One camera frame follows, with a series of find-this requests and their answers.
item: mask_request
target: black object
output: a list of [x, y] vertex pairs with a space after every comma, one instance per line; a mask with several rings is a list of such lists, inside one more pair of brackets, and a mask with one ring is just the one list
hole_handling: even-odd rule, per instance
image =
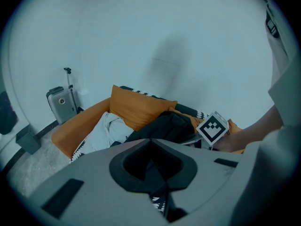
[[51, 131], [53, 128], [55, 128], [56, 126], [58, 126], [59, 123], [57, 122], [57, 120], [55, 120], [54, 122], [52, 122], [51, 124], [47, 125], [43, 130], [41, 130], [40, 132], [38, 132], [36, 134], [37, 139], [41, 139], [43, 136], [45, 136], [49, 131]]
[[53, 217], [59, 218], [83, 184], [83, 181], [70, 179], [45, 203], [42, 209]]
[[202, 140], [199, 140], [199, 141], [195, 142], [194, 146], [195, 146], [195, 148], [202, 148]]
[[134, 131], [125, 142], [144, 138], [156, 138], [178, 143], [193, 134], [194, 128], [187, 116], [165, 111], [156, 120], [138, 132]]
[[198, 167], [189, 156], [156, 139], [146, 139], [116, 155], [109, 164], [112, 178], [125, 190], [148, 193], [165, 202], [163, 216], [173, 222], [187, 215], [176, 207], [170, 192], [185, 189]]
[[115, 146], [115, 145], [120, 145], [120, 144], [121, 143], [119, 141], [114, 141], [110, 147]]
[[76, 106], [75, 99], [74, 99], [73, 85], [71, 85], [71, 84], [69, 83], [69, 74], [71, 74], [71, 69], [68, 68], [68, 67], [65, 67], [64, 70], [65, 70], [66, 73], [67, 73], [68, 88], [69, 88], [70, 91], [71, 91], [71, 96], [72, 96], [72, 100], [73, 100], [74, 105], [75, 105], [75, 108], [76, 108], [76, 113], [79, 114], [79, 110], [78, 110], [78, 107]]
[[0, 94], [0, 134], [6, 135], [14, 128], [18, 120], [16, 113], [11, 107], [6, 91]]
[[187, 188], [198, 170], [192, 158], [156, 139], [146, 139], [116, 155], [109, 164], [110, 174], [127, 191], [150, 193], [152, 189], [144, 181], [150, 160], [166, 182], [169, 192]]
[[218, 164], [225, 165], [225, 166], [229, 166], [229, 167], [232, 167], [232, 168], [235, 168], [238, 164], [237, 161], [229, 161], [229, 160], [222, 159], [222, 158], [217, 158], [217, 159], [215, 159], [214, 162], [216, 162]]
[[280, 37], [280, 34], [278, 32], [278, 29], [276, 27], [276, 25], [274, 24], [274, 22], [272, 21], [269, 13], [267, 12], [267, 18], [265, 20], [265, 24], [267, 29], [269, 30], [270, 34], [272, 34], [272, 36], [276, 39], [278, 39]]
[[53, 89], [50, 89], [49, 92], [47, 92], [47, 94], [46, 94], [47, 100], [48, 100], [48, 97], [50, 95], [54, 95], [54, 94], [56, 94], [58, 92], [61, 92], [63, 90], [64, 90], [64, 88], [62, 86], [58, 86], [58, 87], [55, 87]]
[[13, 166], [16, 164], [16, 162], [23, 156], [25, 153], [25, 150], [23, 148], [20, 148], [19, 151], [16, 152], [16, 154], [8, 161], [8, 163], [4, 166], [3, 170], [1, 171], [1, 174], [6, 177], [8, 172], [13, 168]]
[[40, 141], [33, 134], [29, 125], [17, 133], [16, 143], [29, 154], [34, 154], [41, 147]]
[[[206, 132], [206, 129], [208, 129], [209, 127], [210, 127], [210, 124], [212, 124], [212, 126], [211, 126], [211, 128], [214, 128], [214, 127], [216, 127], [216, 128], [221, 128], [221, 130], [217, 133], [217, 134], [215, 134], [215, 136], [214, 137], [211, 137], [207, 132]], [[200, 128], [199, 128], [199, 130], [201, 131], [201, 132], [203, 132], [204, 133], [204, 135], [208, 138], [208, 140], [210, 141], [210, 142], [214, 142], [222, 133], [225, 133], [224, 131], [225, 131], [225, 127], [214, 117], [214, 116], [212, 116], [212, 117], [210, 117]]]

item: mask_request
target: black jacket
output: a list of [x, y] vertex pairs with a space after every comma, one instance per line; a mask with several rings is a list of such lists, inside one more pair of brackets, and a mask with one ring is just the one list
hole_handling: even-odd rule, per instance
[[187, 116], [165, 111], [156, 120], [138, 132], [134, 131], [125, 142], [155, 138], [180, 143], [183, 139], [192, 134], [194, 134], [194, 128]]

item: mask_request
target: floor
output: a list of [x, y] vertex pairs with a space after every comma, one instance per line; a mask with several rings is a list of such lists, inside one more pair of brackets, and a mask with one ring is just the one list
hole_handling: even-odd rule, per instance
[[52, 142], [51, 135], [59, 126], [41, 138], [41, 148], [33, 155], [27, 152], [8, 172], [10, 186], [28, 197], [42, 182], [69, 164], [65, 156]]

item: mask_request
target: black cloth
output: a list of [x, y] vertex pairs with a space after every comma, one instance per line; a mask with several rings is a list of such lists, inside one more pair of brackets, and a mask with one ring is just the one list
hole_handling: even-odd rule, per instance
[[192, 134], [194, 134], [194, 128], [187, 116], [172, 111], [165, 111], [156, 120], [138, 132], [134, 131], [125, 142], [155, 138], [179, 143]]
[[121, 143], [119, 141], [114, 141], [110, 147], [115, 146], [115, 145], [120, 145], [120, 144]]
[[[156, 120], [146, 125], [138, 132], [134, 131], [125, 142], [144, 138], [155, 138], [179, 143], [193, 134], [194, 128], [187, 116], [171, 111], [165, 111]], [[163, 213], [167, 197], [167, 185], [153, 161], [150, 161], [147, 166], [144, 182], [152, 189], [150, 192], [150, 199], [152, 200], [154, 207]]]
[[17, 123], [17, 115], [10, 105], [6, 91], [0, 94], [0, 133], [3, 135], [11, 132]]

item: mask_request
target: white blanket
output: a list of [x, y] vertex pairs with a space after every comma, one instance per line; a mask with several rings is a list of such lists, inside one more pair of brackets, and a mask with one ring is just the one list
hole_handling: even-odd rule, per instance
[[81, 152], [88, 154], [108, 148], [113, 142], [124, 143], [133, 129], [128, 127], [122, 118], [113, 113], [105, 112], [94, 129], [85, 138]]

